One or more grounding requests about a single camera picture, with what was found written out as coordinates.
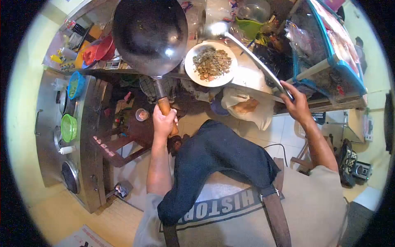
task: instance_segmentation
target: beige t-shirt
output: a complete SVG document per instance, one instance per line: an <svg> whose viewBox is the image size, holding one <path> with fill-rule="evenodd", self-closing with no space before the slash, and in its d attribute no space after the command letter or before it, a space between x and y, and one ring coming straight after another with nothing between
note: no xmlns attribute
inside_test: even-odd
<svg viewBox="0 0 395 247"><path fill-rule="evenodd" d="M310 176L284 168L281 199L293 247L336 246L346 224L339 174L317 166ZM134 246L166 246L157 206L163 197L147 195ZM193 208L177 223L180 246L270 246L271 230L256 190L216 172Z"/></svg>

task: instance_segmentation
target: cabinet door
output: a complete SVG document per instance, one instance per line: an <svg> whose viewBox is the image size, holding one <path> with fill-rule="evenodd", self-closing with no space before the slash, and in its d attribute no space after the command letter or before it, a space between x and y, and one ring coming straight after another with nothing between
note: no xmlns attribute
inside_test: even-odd
<svg viewBox="0 0 395 247"><path fill-rule="evenodd" d="M45 70L43 72L38 92L34 128L38 162L46 187L62 181L60 171L63 157L58 153L54 142L55 126L60 126L62 118L59 104L56 104L58 91L53 90L51 85L56 78L65 79L64 75L53 71Z"/></svg>

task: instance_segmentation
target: green bowl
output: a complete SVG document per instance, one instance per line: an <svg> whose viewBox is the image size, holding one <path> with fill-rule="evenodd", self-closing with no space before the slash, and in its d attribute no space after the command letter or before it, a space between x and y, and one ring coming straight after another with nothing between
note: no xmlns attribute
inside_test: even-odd
<svg viewBox="0 0 395 247"><path fill-rule="evenodd" d="M65 142L70 142L77 136L77 120L65 114L60 124L60 131L62 132L62 139Z"/></svg>
<svg viewBox="0 0 395 247"><path fill-rule="evenodd" d="M255 39L256 35L259 33L259 30L263 26L262 23L252 20L240 20L237 17L236 23L239 28L244 31L245 36L250 40Z"/></svg>

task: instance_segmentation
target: cabinet handle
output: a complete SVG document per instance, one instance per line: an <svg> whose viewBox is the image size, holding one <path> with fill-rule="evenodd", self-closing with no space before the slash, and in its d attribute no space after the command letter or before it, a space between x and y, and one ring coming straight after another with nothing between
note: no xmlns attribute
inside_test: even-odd
<svg viewBox="0 0 395 247"><path fill-rule="evenodd" d="M36 120L34 121L34 122L35 122L35 125L34 125L34 134L35 134L36 136L39 136L39 135L40 135L40 133L37 133L36 128L37 128L38 115L39 115L40 112L42 112L42 111L43 111L43 110L40 109L40 110L38 110L38 111L36 112Z"/></svg>

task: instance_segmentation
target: apron strap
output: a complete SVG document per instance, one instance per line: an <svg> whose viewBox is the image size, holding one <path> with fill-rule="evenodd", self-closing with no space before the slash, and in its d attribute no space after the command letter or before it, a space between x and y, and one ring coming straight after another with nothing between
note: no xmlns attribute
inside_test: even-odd
<svg viewBox="0 0 395 247"><path fill-rule="evenodd" d="M177 231L175 225L163 226L163 233L165 235L165 241L167 247L180 247L178 243Z"/></svg>
<svg viewBox="0 0 395 247"><path fill-rule="evenodd" d="M273 181L273 186L280 194L282 191L282 183L284 181L284 160L282 158L274 158L273 160L278 168L281 169ZM279 195L274 193L263 197L262 203L266 207L266 217L268 218L277 247L291 247L290 230L288 228L287 219L285 218ZM167 247L180 247L175 225L163 226L163 232Z"/></svg>

